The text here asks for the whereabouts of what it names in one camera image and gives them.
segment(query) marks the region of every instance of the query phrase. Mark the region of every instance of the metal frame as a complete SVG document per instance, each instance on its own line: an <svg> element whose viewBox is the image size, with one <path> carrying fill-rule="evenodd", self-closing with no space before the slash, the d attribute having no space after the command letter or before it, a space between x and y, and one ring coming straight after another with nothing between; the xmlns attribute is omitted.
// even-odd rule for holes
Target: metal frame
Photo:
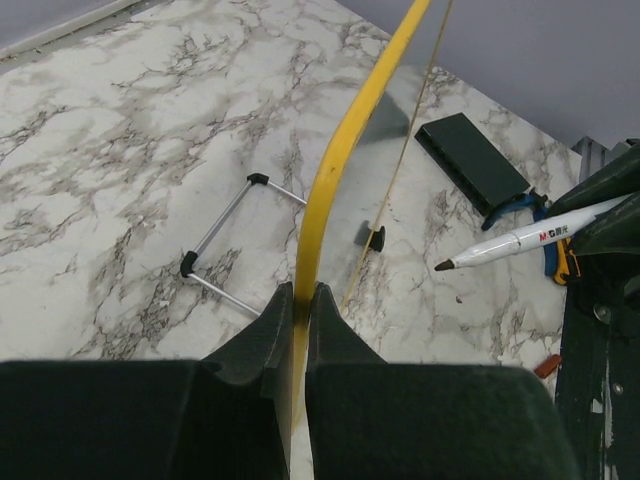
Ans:
<svg viewBox="0 0 640 480"><path fill-rule="evenodd" d="M196 248L193 249L193 250L189 250L185 254L184 258L182 259L182 263L180 264L180 274L182 275L183 278L191 278L192 280L195 280L196 282L198 282L203 287L208 288L212 292L214 292L214 293L220 295L221 297L229 300L231 303L233 303L236 306L242 308L243 310L245 310L245 311L247 311L249 313L252 313L256 317L258 317L260 315L260 312L258 310L256 310L255 308L251 307L250 305L246 304L245 302L243 302L239 298L228 294L227 292L225 292L221 288L216 287L212 283L206 281L204 278L199 277L198 275L196 275L195 272L193 271L193 265L198 260L198 257L200 255L202 255L202 253L209 246L209 244L214 239L216 234L220 231L220 229L222 228L224 223L229 219L229 217L231 216L233 211L237 208L237 206L240 204L240 202L245 197L247 192L251 189L251 187L253 187L254 185L257 185L257 184L269 186L269 187L273 188L274 190L280 192L281 194L285 195L286 197L289 197L289 198L295 200L296 202L298 202L298 203L300 203L302 205L305 205L305 206L307 205L306 200L304 200L303 198L297 196L294 193L291 193L289 190L284 189L280 185L278 185L276 183L273 183L271 180L269 180L269 177L267 175L264 175L262 173L253 173L253 174L251 174L251 175L249 175L247 177L247 183L237 193L237 195L233 198L233 200L231 200L231 203L229 204L229 206L227 206L227 208L225 208L225 210L222 212L220 217L218 217L218 219L214 222L214 224L211 226L211 228L205 234L205 236L202 238L202 240L200 240L200 242L198 243Z"/></svg>

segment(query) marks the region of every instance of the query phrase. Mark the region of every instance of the blue and black pliers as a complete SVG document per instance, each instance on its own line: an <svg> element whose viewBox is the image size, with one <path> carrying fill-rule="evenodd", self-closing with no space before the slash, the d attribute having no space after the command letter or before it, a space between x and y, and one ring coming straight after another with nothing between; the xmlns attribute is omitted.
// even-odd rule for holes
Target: blue and black pliers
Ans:
<svg viewBox="0 0 640 480"><path fill-rule="evenodd" d="M493 210L482 224L482 231L486 232L498 221L500 217L507 213L517 212L524 208L531 208L533 211L533 221L542 220L549 210L549 197L539 195L535 188L528 193L516 195L511 201L502 204ZM553 277L558 269L558 248L555 243L545 245L544 247L544 274L547 277Z"/></svg>

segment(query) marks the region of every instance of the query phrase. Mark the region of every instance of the black marker tip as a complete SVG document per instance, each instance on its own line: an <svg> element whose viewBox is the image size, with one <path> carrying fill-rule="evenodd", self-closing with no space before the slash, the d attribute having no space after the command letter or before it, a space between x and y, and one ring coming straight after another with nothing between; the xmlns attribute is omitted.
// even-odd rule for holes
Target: black marker tip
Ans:
<svg viewBox="0 0 640 480"><path fill-rule="evenodd" d="M444 262L436 265L436 272L441 272L442 270L453 270L454 268L456 267L451 260L445 260Z"/></svg>

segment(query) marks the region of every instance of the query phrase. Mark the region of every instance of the marble table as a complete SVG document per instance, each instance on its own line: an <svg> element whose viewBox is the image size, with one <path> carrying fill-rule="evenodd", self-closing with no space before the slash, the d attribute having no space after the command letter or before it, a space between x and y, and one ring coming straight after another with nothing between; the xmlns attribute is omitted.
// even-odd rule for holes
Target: marble table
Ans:
<svg viewBox="0 0 640 480"><path fill-rule="evenodd" d="M0 76L0 359L200 358L238 333L251 318L184 282L183 252L250 173L306 197L387 40L333 0L175 0ZM576 183L577 155L437 70L418 124L460 111L538 191ZM302 215L253 189L199 268L262 308ZM411 142L345 311L385 359L531 368L558 350L541 252L433 271L530 214L480 220ZM292 478L312 475L303 430Z"/></svg>

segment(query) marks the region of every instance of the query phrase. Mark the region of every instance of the m&g logo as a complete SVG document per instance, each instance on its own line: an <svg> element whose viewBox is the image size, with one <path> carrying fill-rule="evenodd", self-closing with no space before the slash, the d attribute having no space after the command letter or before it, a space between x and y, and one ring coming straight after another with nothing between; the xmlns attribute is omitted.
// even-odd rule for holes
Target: m&g logo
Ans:
<svg viewBox="0 0 640 480"><path fill-rule="evenodd" d="M563 225L562 227L555 228L553 230L549 230L547 232L542 232L540 234L540 241L544 242L547 238L557 237L558 235L562 235L569 231L568 225Z"/></svg>

